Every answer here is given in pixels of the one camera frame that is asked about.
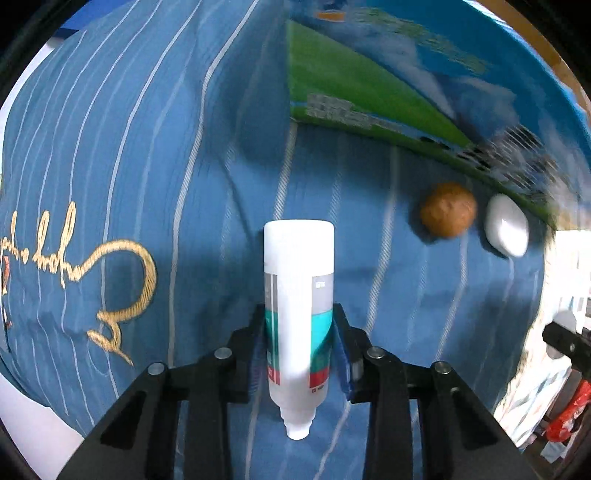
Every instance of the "blue fabric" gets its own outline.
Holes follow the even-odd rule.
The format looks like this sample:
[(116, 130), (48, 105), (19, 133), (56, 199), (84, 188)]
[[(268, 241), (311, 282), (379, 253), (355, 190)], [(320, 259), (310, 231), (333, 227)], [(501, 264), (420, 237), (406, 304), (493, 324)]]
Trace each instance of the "blue fabric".
[[(127, 4), (66, 40), (14, 103), (0, 219), (10, 239), (18, 212), (14, 243), (30, 256), (5, 252), (13, 327), (1, 356), (13, 382), (83, 435), (147, 365), (194, 362), (247, 324), (264, 300), (262, 228), (274, 216), (335, 224), (335, 301), (375, 344), (419, 365), (450, 361), (489, 408), (515, 374), (540, 299), (544, 226), (528, 215), (526, 255), (501, 258), (482, 234), (494, 194), (484, 185), (379, 141), (290, 124), (285, 21), (273, 0)], [(444, 181), (470, 187), (481, 215), (433, 242), (416, 209)], [(105, 255), (64, 287), (33, 258), (41, 214), (49, 256), (70, 202), (71, 265), (119, 239), (155, 262), (150, 305), (119, 324), (133, 366), (87, 332), (110, 338), (97, 312), (138, 298), (138, 255)], [(235, 477), (361, 478), (368, 408), (337, 386), (310, 436), (292, 442), (263, 377), (249, 405), (230, 409)]]

